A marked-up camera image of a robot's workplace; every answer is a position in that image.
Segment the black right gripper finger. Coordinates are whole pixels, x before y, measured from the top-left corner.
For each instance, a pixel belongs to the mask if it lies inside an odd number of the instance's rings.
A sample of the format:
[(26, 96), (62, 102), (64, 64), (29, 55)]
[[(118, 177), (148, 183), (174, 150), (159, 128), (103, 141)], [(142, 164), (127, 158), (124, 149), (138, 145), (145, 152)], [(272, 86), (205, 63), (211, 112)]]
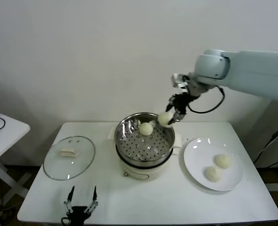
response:
[(175, 100), (175, 94), (174, 95), (172, 95), (170, 98), (169, 98), (169, 103), (168, 103), (168, 105), (167, 105), (167, 107), (166, 107), (166, 111), (168, 112), (168, 111), (170, 111), (173, 107), (174, 107), (174, 100)]
[(176, 122), (180, 122), (183, 120), (185, 114), (181, 114), (180, 111), (176, 110), (175, 113), (172, 115), (172, 118), (169, 120), (169, 124), (174, 124)]

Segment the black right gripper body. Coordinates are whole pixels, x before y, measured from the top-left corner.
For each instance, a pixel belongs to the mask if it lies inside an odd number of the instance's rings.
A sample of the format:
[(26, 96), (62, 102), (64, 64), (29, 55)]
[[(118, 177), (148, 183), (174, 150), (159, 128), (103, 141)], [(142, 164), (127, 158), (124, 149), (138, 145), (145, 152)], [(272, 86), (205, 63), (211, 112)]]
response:
[(189, 93), (175, 94), (173, 99), (173, 106), (178, 113), (187, 113), (187, 106), (191, 101)]

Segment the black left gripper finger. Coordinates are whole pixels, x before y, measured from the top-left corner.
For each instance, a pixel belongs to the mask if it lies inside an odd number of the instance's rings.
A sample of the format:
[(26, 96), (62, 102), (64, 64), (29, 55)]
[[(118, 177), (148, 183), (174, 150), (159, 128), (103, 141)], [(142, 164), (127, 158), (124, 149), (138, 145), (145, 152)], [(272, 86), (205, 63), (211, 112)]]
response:
[(93, 197), (92, 197), (92, 202), (87, 207), (87, 209), (85, 211), (86, 213), (92, 213), (95, 210), (95, 208), (98, 206), (97, 197), (98, 197), (98, 195), (97, 195), (97, 187), (95, 186), (94, 187), (94, 192), (93, 192)]
[(73, 212), (73, 209), (72, 209), (72, 206), (71, 206), (71, 202), (72, 202), (72, 197), (73, 197), (73, 194), (74, 194), (74, 189), (75, 189), (75, 186), (72, 187), (72, 190), (70, 191), (70, 193), (68, 194), (68, 197), (67, 197), (67, 200), (64, 201), (64, 205), (67, 209), (67, 214), (70, 214)]

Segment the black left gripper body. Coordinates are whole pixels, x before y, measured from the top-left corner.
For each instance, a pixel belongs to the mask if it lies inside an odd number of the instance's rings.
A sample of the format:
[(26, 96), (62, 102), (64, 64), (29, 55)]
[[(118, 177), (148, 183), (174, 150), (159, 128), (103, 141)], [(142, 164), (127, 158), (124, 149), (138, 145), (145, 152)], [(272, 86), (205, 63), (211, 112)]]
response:
[(84, 226), (84, 222), (90, 217), (86, 206), (73, 206), (70, 213), (70, 226)]

